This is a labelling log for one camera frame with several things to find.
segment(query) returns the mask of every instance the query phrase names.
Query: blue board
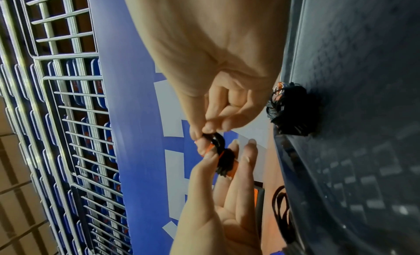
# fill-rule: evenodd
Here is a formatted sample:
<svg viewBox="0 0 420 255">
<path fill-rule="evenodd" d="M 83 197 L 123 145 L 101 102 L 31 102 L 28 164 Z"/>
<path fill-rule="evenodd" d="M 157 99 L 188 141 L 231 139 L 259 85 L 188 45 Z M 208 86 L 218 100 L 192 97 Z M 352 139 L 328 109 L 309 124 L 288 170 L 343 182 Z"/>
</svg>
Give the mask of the blue board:
<svg viewBox="0 0 420 255">
<path fill-rule="evenodd" d="M 155 71 L 124 0 L 89 0 L 89 3 L 129 235 L 136 240 L 132 241 L 133 251 L 134 254 L 169 254 L 177 227 L 177 220 L 171 216 L 177 215 L 170 215 L 168 207 L 171 184 L 167 184 L 165 154 L 183 160 L 182 180 L 189 178 L 201 157 L 189 137 L 185 120 L 177 122 L 180 136 L 164 137 L 155 86 L 166 81 Z M 231 140 L 238 135 L 228 136 Z M 175 202 L 179 211 L 185 204 L 186 193 L 175 193 L 182 196 Z"/>
</svg>

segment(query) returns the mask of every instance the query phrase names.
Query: metal rack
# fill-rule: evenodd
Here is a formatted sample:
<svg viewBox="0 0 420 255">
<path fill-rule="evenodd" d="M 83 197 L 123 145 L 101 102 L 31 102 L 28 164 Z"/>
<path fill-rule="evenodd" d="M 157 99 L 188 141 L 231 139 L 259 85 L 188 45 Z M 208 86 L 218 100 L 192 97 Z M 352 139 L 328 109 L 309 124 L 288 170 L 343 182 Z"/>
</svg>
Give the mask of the metal rack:
<svg viewBox="0 0 420 255">
<path fill-rule="evenodd" d="M 62 13 L 51 15 L 53 1 Z M 0 90 L 60 254 L 132 254 L 94 31 L 79 30 L 89 7 L 0 0 L 0 9 L 14 55 L 3 38 Z M 54 33 L 58 21 L 68 34 Z"/>
</svg>

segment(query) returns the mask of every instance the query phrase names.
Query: human hand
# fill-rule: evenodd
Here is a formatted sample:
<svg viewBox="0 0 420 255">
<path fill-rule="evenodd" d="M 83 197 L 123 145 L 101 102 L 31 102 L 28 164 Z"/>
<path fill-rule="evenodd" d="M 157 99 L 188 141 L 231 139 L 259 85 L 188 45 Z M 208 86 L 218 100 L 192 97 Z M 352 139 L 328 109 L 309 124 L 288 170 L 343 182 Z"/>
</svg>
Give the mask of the human hand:
<svg viewBox="0 0 420 255">
<path fill-rule="evenodd" d="M 280 72 L 290 0 L 126 0 L 197 140 L 251 122 Z"/>
<path fill-rule="evenodd" d="M 239 146 L 229 148 L 238 157 Z M 260 255 L 254 201 L 255 140 L 244 147 L 234 178 L 219 176 L 212 191 L 218 154 L 213 148 L 191 171 L 188 199 L 178 222 L 172 255 Z"/>
</svg>

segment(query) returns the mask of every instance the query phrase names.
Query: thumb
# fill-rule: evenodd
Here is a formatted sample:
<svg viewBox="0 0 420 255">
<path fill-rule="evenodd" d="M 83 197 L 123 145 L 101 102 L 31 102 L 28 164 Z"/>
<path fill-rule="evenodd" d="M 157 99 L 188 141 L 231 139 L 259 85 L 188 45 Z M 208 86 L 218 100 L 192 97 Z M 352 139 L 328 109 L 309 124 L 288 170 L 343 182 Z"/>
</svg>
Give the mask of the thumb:
<svg viewBox="0 0 420 255">
<path fill-rule="evenodd" d="M 206 98 L 204 95 L 189 96 L 177 91 L 179 102 L 190 124 L 191 139 L 198 140 L 202 135 L 202 128 L 206 124 Z"/>
<path fill-rule="evenodd" d="M 187 204 L 197 207 L 196 211 L 214 212 L 212 180 L 216 172 L 219 155 L 213 147 L 191 171 Z"/>
</svg>

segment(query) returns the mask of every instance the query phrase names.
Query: metal grid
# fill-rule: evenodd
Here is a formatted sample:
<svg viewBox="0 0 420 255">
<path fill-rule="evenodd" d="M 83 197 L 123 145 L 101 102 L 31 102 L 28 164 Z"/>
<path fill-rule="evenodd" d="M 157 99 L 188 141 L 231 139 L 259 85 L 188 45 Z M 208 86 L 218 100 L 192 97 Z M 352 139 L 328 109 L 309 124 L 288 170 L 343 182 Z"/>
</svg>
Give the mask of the metal grid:
<svg viewBox="0 0 420 255">
<path fill-rule="evenodd" d="M 50 16 L 47 2 L 52 0 L 11 1 L 33 64 L 25 62 L 11 12 L 2 2 L 18 64 L 13 75 L 2 58 L 0 89 L 3 95 L 9 93 L 8 115 L 24 139 L 24 157 L 33 162 L 34 184 L 59 252 L 87 254 L 89 248 L 90 253 L 132 254 L 96 45 L 95 52 L 86 52 L 81 42 L 93 31 L 78 30 L 77 16 L 89 8 L 75 10 L 73 0 L 60 0 L 64 13 Z M 40 19 L 31 19 L 32 7 Z M 54 34 L 53 24 L 59 20 L 65 20 L 69 34 Z M 46 37 L 37 36 L 37 25 Z M 62 52 L 57 44 L 66 40 L 72 53 Z M 29 113 L 24 101 L 32 107 Z M 9 108 L 14 106 L 18 113 Z"/>
</svg>

